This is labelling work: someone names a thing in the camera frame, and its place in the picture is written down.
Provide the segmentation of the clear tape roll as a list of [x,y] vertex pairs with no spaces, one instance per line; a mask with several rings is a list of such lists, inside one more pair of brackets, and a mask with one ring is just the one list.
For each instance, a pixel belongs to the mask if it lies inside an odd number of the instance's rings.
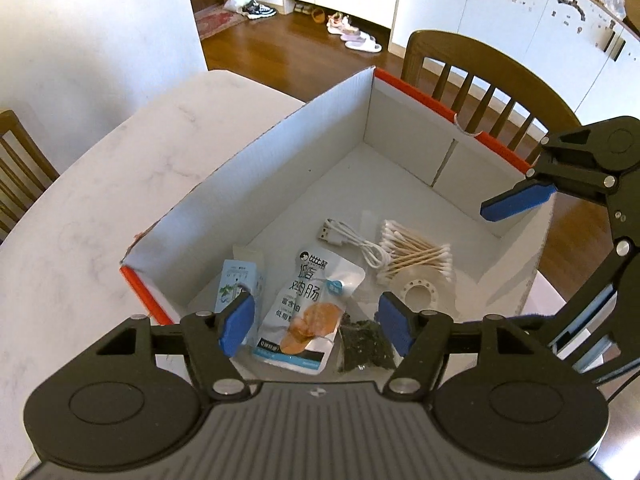
[[413,312],[433,310],[459,317],[454,283],[431,266],[409,266],[398,272],[388,287]]

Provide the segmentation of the bag of dark tea leaves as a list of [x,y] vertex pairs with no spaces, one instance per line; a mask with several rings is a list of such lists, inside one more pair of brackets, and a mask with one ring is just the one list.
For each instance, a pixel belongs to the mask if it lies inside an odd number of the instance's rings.
[[373,367],[393,370],[396,367],[392,345],[375,320],[355,320],[345,313],[337,333],[341,339],[337,360],[337,370],[340,373]]

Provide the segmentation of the small blue white carton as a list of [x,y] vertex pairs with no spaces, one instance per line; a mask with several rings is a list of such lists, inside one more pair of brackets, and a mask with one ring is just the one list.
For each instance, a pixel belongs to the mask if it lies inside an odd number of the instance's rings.
[[262,318],[262,293],[264,292],[265,260],[260,250],[234,244],[232,258],[224,260],[217,287],[214,307],[220,313],[229,307],[241,292],[248,292],[254,299],[252,326],[243,340],[243,344],[254,346],[257,330]]

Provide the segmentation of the chicken sausage snack packet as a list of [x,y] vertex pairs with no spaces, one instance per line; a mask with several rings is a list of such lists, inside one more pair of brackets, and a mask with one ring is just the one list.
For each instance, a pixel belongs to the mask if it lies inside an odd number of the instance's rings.
[[358,264],[320,246],[302,248],[295,272],[260,324],[252,355],[316,376],[324,370],[347,303],[366,278]]

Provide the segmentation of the bag of cotton swabs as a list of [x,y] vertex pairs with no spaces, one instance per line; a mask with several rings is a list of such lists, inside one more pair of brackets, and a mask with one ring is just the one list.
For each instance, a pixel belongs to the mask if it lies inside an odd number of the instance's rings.
[[390,284],[400,271],[414,266],[427,266],[450,282],[454,279],[454,258],[449,244],[437,245],[416,230],[395,220],[385,220],[380,246],[390,257],[376,274],[380,284]]

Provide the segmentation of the white shelving cabinet unit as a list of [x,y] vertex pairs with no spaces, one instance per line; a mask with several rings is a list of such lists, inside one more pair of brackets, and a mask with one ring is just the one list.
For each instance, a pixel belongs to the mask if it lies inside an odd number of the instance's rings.
[[390,52],[436,29],[474,38],[543,79],[584,124],[639,114],[639,38],[597,0],[259,0],[341,11],[390,30]]

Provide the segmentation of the red cardboard shoe box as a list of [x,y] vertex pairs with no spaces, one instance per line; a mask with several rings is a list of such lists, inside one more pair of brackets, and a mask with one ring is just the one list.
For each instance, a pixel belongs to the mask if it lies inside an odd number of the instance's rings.
[[480,205],[526,169],[484,134],[462,132],[425,94],[369,68],[228,157],[128,249],[122,273],[168,324],[212,307],[234,245],[264,255],[271,302],[323,222],[342,220],[376,237],[394,220],[451,248],[454,318],[518,315],[552,208],[488,222]]

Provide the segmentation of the pink sandals on floor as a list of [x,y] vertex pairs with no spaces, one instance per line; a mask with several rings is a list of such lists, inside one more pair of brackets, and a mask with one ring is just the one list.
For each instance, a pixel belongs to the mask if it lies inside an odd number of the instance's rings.
[[352,24],[349,15],[336,12],[326,21],[326,30],[330,35],[339,36],[348,50],[378,54],[382,46],[373,36]]

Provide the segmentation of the wooden chair behind table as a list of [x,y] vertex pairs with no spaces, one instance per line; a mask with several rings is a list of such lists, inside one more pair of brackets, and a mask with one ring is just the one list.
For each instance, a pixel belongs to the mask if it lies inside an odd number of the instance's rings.
[[60,174],[13,110],[1,112],[1,240]]

